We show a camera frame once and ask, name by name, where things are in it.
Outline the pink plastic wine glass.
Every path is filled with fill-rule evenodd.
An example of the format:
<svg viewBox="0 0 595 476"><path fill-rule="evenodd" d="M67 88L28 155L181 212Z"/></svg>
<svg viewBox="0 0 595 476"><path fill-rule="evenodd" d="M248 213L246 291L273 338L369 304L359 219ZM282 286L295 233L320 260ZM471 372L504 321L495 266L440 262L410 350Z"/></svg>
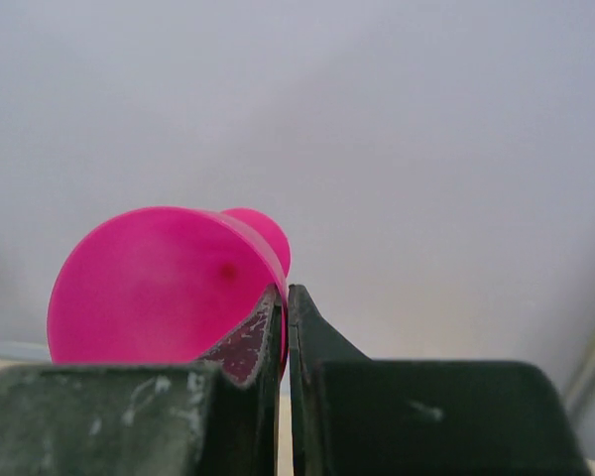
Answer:
<svg viewBox="0 0 595 476"><path fill-rule="evenodd" d="M282 227L250 208L155 206L88 233L63 263L47 316L56 364L177 364L198 358L288 291Z"/></svg>

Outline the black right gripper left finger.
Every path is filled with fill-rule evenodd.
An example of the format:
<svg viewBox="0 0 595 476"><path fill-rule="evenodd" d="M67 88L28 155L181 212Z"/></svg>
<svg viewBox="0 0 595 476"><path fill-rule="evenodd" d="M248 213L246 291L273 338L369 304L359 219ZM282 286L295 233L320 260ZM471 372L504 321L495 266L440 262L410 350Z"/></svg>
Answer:
<svg viewBox="0 0 595 476"><path fill-rule="evenodd" d="M177 365L0 370L0 475L273 475L283 306Z"/></svg>

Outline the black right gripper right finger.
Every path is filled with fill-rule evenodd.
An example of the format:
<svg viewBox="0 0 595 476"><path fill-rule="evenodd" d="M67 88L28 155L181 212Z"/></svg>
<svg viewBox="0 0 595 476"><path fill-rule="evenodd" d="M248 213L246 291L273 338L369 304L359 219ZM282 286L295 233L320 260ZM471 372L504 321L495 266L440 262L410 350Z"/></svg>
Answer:
<svg viewBox="0 0 595 476"><path fill-rule="evenodd" d="M584 475L559 394L520 361L375 360L289 291L297 475Z"/></svg>

